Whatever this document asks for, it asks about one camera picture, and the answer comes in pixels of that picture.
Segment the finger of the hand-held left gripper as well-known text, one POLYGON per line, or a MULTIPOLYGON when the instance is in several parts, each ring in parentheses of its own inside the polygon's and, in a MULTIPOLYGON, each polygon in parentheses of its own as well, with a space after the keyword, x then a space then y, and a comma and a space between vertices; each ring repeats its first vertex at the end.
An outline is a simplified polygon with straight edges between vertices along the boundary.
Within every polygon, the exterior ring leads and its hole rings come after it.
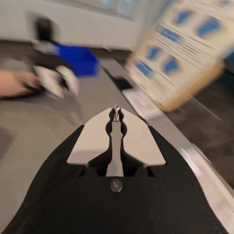
POLYGON ((73 73, 71 69, 66 66, 57 66, 57 72, 61 74, 61 77, 64 79, 68 91, 73 96, 79 95, 79 80, 73 73))
POLYGON ((52 95, 64 99, 63 89, 59 84, 59 73, 42 66, 35 66, 40 84, 52 95))

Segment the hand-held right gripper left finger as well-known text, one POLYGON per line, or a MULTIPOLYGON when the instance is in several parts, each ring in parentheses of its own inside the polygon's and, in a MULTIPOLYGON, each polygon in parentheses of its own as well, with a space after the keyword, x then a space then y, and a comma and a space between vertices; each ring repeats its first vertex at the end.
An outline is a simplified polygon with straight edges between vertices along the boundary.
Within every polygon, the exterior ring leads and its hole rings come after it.
POLYGON ((110 138, 106 132, 106 125, 110 121, 112 108, 107 108, 92 117, 84 126, 70 156, 68 164, 85 165, 107 151, 110 138))

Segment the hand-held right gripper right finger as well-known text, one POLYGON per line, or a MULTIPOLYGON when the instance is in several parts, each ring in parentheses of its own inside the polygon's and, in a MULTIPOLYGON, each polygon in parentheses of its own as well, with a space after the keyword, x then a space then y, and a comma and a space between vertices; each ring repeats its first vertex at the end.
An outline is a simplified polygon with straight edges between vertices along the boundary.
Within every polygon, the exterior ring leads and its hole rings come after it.
POLYGON ((148 125, 136 115, 121 109, 127 132, 123 137, 123 149, 143 167, 165 165, 166 161, 154 140, 148 125))

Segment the blue plastic bin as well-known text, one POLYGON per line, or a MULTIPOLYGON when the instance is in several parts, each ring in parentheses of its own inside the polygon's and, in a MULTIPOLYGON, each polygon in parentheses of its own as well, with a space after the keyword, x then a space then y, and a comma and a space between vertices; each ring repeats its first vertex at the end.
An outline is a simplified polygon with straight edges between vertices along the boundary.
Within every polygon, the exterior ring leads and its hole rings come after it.
POLYGON ((54 44, 55 53, 69 63, 77 78, 96 77, 100 61, 85 47, 54 44))

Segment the slim silver bolt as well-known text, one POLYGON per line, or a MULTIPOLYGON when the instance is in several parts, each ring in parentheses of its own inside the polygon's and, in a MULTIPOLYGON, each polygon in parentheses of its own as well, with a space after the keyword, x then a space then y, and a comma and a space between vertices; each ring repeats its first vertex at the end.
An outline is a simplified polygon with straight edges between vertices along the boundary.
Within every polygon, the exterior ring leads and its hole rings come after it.
POLYGON ((118 104, 116 104, 113 109, 114 109, 113 121, 114 122, 118 122, 119 121, 119 110, 120 110, 120 107, 119 107, 118 104))

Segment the person's left hand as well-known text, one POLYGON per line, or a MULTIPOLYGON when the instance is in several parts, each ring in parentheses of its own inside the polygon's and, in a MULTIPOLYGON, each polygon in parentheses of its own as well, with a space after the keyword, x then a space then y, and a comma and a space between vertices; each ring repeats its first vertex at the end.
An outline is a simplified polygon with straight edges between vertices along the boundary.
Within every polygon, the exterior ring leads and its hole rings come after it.
POLYGON ((27 70, 0 70, 0 99, 12 99, 41 94, 39 79, 27 70))

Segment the white stand base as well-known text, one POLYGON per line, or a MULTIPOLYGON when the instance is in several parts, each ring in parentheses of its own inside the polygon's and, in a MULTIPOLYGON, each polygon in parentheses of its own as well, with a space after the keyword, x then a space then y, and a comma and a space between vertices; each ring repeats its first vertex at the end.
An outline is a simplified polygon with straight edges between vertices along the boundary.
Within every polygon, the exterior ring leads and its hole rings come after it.
POLYGON ((164 113, 139 89, 125 89, 123 96, 135 112, 144 120, 155 119, 164 113))

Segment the wooden framed instruction board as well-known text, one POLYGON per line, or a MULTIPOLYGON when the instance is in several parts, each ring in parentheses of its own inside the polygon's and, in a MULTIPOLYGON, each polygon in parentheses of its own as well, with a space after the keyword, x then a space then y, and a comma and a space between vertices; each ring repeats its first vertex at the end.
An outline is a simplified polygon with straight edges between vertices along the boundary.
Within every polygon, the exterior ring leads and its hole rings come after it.
POLYGON ((177 0, 125 68, 159 109, 171 112, 217 79, 233 51, 233 0, 177 0))

